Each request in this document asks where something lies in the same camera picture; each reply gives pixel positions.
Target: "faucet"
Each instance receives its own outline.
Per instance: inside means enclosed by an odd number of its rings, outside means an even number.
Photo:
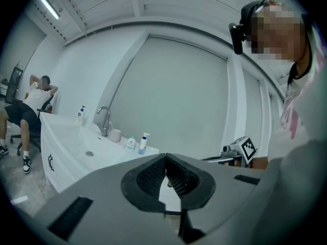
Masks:
[[[103,136],[108,136],[108,130],[109,130],[109,118],[110,118],[110,109],[109,107],[102,106],[97,110],[97,114],[99,114],[102,110],[107,110],[107,117],[106,121],[104,123],[104,127],[98,122],[97,125],[102,133]]]

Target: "white cup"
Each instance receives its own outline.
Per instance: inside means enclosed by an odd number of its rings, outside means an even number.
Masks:
[[[112,129],[109,134],[109,140],[113,142],[119,142],[122,137],[122,131],[118,129]]]

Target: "sneaker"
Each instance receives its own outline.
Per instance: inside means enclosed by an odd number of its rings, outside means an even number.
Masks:
[[[3,147],[2,145],[0,145],[0,159],[2,158],[3,155],[8,154],[8,147]]]
[[[31,160],[28,156],[23,156],[22,160],[24,161],[22,170],[24,171],[24,173],[29,174],[31,171]]]

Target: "fluorescent light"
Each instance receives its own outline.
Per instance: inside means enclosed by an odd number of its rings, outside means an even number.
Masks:
[[[52,13],[52,15],[58,20],[59,15],[55,11],[55,9],[48,3],[48,1],[47,0],[41,0],[41,1],[45,5],[45,7],[50,11],[50,13]]]

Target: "black shorts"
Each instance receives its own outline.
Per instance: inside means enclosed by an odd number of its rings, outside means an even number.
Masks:
[[[27,104],[19,103],[5,107],[9,116],[9,122],[20,126],[20,121],[25,120],[32,127],[38,123],[36,113]]]

